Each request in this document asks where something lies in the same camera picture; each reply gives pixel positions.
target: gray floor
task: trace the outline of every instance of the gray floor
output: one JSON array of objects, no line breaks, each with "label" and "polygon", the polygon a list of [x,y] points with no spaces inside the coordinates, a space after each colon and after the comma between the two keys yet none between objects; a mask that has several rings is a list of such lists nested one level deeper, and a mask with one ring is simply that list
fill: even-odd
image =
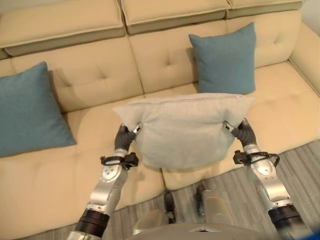
[{"label": "gray floor", "polygon": [[[285,184],[304,221],[312,228],[320,227],[320,140],[282,153],[277,175]],[[216,190],[225,200],[235,225],[263,233],[274,233],[268,214],[263,210],[244,168],[239,168],[201,181]],[[179,222],[202,222],[196,214],[194,194],[198,183],[173,191]],[[147,211],[164,209],[163,197],[128,206],[116,211],[103,236],[104,240],[124,240],[132,227]],[[64,240],[74,225],[50,230],[21,240]]]}]

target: beige sofa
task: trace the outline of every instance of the beige sofa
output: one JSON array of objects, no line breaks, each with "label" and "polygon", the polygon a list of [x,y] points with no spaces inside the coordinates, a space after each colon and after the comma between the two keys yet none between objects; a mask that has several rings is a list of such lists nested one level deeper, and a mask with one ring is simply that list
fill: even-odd
[{"label": "beige sofa", "polygon": [[[0,158],[0,239],[78,220],[99,179],[99,157],[113,152],[121,123],[113,107],[197,92],[191,33],[223,35],[255,22],[256,91],[249,94],[255,102],[247,118],[260,148],[281,153],[319,139],[320,39],[301,22],[301,4],[70,0],[4,14],[0,76],[46,61],[77,144]],[[131,148],[139,154],[134,143]],[[230,171],[237,167],[232,160],[237,149],[235,141],[225,160],[184,170],[151,168],[140,158],[117,208]]]}]

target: sofa armrest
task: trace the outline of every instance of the sofa armrest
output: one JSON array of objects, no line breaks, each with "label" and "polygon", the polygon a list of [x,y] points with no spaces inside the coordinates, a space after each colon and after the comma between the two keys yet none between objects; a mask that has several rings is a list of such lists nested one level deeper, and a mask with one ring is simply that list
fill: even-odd
[{"label": "sofa armrest", "polygon": [[320,37],[304,23],[289,60],[320,95]]}]

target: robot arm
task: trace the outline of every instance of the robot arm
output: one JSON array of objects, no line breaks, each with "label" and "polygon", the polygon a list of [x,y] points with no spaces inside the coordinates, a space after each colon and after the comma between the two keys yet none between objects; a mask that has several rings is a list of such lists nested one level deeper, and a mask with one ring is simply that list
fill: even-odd
[{"label": "robot arm", "polygon": [[129,131],[124,125],[120,126],[115,137],[113,156],[100,158],[104,165],[100,180],[92,191],[75,230],[69,234],[67,240],[101,240],[110,216],[120,200],[128,170],[138,165],[138,158],[134,153],[128,154],[128,150],[141,129],[141,125],[133,131]]},{"label": "robot arm", "polygon": [[310,229],[304,224],[284,184],[277,177],[279,156],[260,151],[247,119],[238,128],[227,121],[223,126],[241,141],[244,152],[235,151],[233,160],[235,164],[247,166],[249,178],[278,233],[285,239],[308,236]]}]

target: pillow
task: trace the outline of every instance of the pillow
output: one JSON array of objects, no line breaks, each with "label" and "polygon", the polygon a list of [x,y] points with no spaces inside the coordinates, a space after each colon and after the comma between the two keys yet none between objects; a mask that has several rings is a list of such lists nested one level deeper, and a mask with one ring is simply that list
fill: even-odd
[{"label": "pillow", "polygon": [[201,93],[248,94],[255,87],[255,25],[226,35],[189,35]]},{"label": "pillow", "polygon": [[0,157],[74,144],[45,62],[0,77]]},{"label": "pillow", "polygon": [[113,110],[130,130],[143,124],[135,141],[146,165],[184,169],[223,160],[234,141],[223,121],[238,126],[252,102],[243,95],[199,93],[140,99]]}]

